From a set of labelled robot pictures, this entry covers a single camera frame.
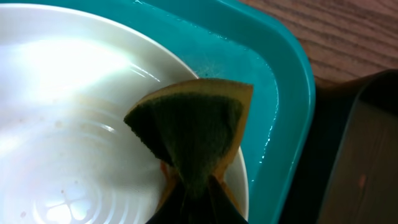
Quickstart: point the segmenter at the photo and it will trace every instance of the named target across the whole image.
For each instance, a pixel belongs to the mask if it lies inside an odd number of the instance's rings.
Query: teal tray
[[[249,222],[277,223],[315,104],[308,59],[282,24],[230,0],[0,2],[48,4],[103,16],[162,44],[200,77],[254,84],[241,145],[249,180]]]

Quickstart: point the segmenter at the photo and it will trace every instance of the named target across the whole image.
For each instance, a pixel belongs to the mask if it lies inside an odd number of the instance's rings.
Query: wooden table
[[[301,42],[317,85],[398,68],[398,0],[242,0]]]

